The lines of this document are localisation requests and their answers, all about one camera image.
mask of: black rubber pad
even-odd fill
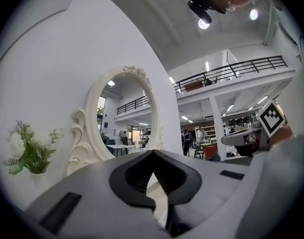
[[[242,173],[235,173],[235,172],[231,172],[231,171],[222,171],[220,173],[221,175],[236,179],[236,180],[242,180],[245,174]]]
[[[56,235],[81,198],[79,194],[67,193],[39,222],[39,225]]]

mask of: person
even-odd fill
[[[182,149],[184,147],[184,133],[181,131]]]
[[[121,141],[123,145],[129,145],[128,144],[128,137],[127,137],[127,132],[123,132],[123,135],[121,136]]]
[[[205,142],[205,137],[207,135],[207,132],[205,132],[201,127],[199,126],[197,131],[197,138],[198,138],[198,145],[200,146],[201,143]]]
[[[188,153],[188,149],[190,147],[190,135],[188,133],[188,129],[184,130],[184,136],[183,136],[183,141],[184,141],[184,145],[183,145],[183,155],[186,156]]]

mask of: white flower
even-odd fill
[[[15,158],[21,158],[24,153],[24,143],[17,132],[10,136],[10,150]]]
[[[60,140],[64,137],[63,128],[56,128],[55,133],[56,133],[56,136],[58,137],[58,140]]]
[[[51,139],[48,135],[39,134],[37,132],[35,132],[32,140],[42,148],[46,148],[51,144]]]

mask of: black metal railing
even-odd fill
[[[282,56],[252,59],[248,61],[228,64],[219,68],[211,69],[208,72],[193,75],[174,84],[176,93],[188,92],[203,88],[218,81],[232,80],[248,73],[259,73],[265,69],[276,69],[277,67],[287,67]]]
[[[136,109],[136,108],[138,108],[140,106],[143,106],[143,105],[146,105],[146,104],[150,104],[149,100],[148,100],[148,97],[147,96],[140,97],[138,99],[135,99],[132,102],[129,102],[129,103],[123,105],[123,106],[120,106],[118,108],[117,115],[122,114],[122,113],[126,113],[129,110]]]

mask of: window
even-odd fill
[[[98,122],[99,131],[102,131],[102,119],[103,119],[105,104],[106,104],[106,98],[99,97],[98,108],[97,108],[97,122]]]

